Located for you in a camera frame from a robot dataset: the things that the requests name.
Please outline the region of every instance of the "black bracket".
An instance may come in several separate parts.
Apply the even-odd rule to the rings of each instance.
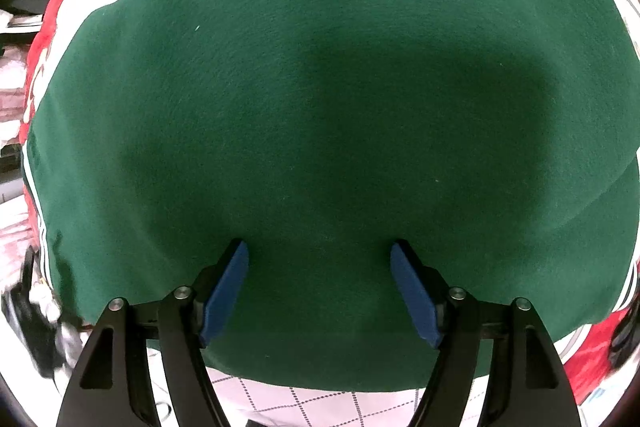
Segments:
[[[29,300],[38,253],[29,247],[24,256],[20,281],[0,296],[0,307],[9,326],[29,351],[33,366],[43,378],[53,378],[63,367],[64,357],[56,349],[58,325],[51,324],[37,304]]]
[[[190,287],[134,306],[113,299],[82,350],[57,427],[159,427],[147,339],[160,341],[178,425],[229,427],[200,349],[222,331],[247,269],[246,244],[235,239]],[[477,301],[423,266],[403,240],[392,248],[391,271],[418,334],[440,350],[410,427],[460,425],[481,339],[492,339],[494,350],[479,427],[580,427],[562,363],[527,299]]]
[[[580,427],[568,378],[531,302],[478,301],[422,265],[398,240],[391,269],[418,334],[440,350],[410,427],[460,425],[480,340],[494,341],[479,427]]]

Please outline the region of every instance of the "red fabric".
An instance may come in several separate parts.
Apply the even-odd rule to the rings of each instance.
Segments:
[[[576,403],[584,402],[609,374],[611,366],[607,355],[611,337],[628,310],[626,308],[613,313],[600,324],[594,324],[584,344],[565,363],[564,370],[569,377]]]
[[[38,61],[40,60],[40,54],[45,48],[48,48],[53,35],[56,32],[56,19],[58,17],[58,11],[60,10],[60,5],[62,4],[62,0],[49,0],[49,4],[47,5],[47,9],[45,10],[43,19],[42,19],[42,28],[38,32],[38,34],[33,39],[33,43],[29,49],[29,54],[27,55],[27,79],[24,85],[25,92],[25,107],[30,108],[29,113],[29,121],[23,121],[20,124],[20,133],[18,134],[18,139],[20,140],[20,144],[24,145],[24,142],[27,140],[27,135],[29,133],[29,125],[31,120],[33,119],[33,115],[35,113],[35,106],[33,102],[30,104],[30,99],[33,100],[33,93],[31,92],[31,88],[33,86],[33,77],[35,76],[35,69],[38,65]],[[33,204],[33,200],[29,195],[27,189],[24,189],[25,199],[27,201],[27,207],[29,209],[29,224],[33,230],[38,229],[38,218],[37,211]],[[40,244],[39,234],[34,234],[34,240],[37,244]]]

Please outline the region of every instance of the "metal screw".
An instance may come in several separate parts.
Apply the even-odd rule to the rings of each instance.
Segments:
[[[518,297],[516,299],[516,306],[524,312],[528,312],[531,309],[531,303],[524,297]]]
[[[124,306],[124,299],[121,299],[120,297],[113,299],[113,301],[109,303],[109,309],[112,312],[116,312],[122,309],[123,306]]]
[[[191,295],[191,288],[188,286],[180,286],[174,291],[174,297],[176,299],[186,299],[189,295]]]
[[[466,292],[462,288],[453,286],[449,288],[449,296],[456,301],[463,301],[466,298]]]

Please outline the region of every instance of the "white stripe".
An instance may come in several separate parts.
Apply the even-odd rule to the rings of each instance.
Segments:
[[[574,356],[578,349],[580,349],[580,346],[584,344],[590,330],[591,325],[586,324],[574,331],[569,344],[562,350],[562,353],[559,354],[563,364],[567,363],[567,360]]]
[[[622,303],[622,306],[620,306],[621,310],[628,307],[631,304],[631,301],[634,299],[634,295],[636,295],[636,287],[638,286],[638,270],[636,269],[635,265],[631,265],[631,268],[633,269],[632,270],[633,278],[631,281],[631,288],[629,288],[628,295],[626,296],[625,301]]]
[[[38,227],[40,229],[40,256],[42,257],[42,265],[40,271],[47,281],[47,284],[53,288],[51,284],[51,272],[49,267],[49,247],[47,246],[47,225],[44,222],[44,214],[42,213],[42,206],[40,205],[40,198],[36,191],[36,184],[33,181],[33,173],[31,172],[31,165],[29,163],[29,154],[27,142],[24,142],[22,146],[22,156],[24,158],[24,174],[27,176],[27,182],[31,188],[31,194],[33,194],[33,202],[36,205],[38,211]]]
[[[620,293],[620,297],[618,297],[618,300],[616,301],[615,306],[613,306],[611,313],[619,311],[620,307],[622,306],[622,303],[625,301],[626,294],[628,293],[629,286],[631,286],[631,281],[634,276],[634,268],[635,268],[635,264],[631,263],[631,266],[629,266],[629,271],[626,273],[626,279],[625,279],[625,283],[622,286],[622,292]]]

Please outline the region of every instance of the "green cloth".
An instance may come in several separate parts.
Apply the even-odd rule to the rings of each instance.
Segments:
[[[476,298],[531,299],[557,340],[606,317],[628,271],[639,78],[612,0],[118,0],[28,138],[54,286],[95,321],[242,237],[207,363],[412,389],[437,352],[390,275],[404,237]]]

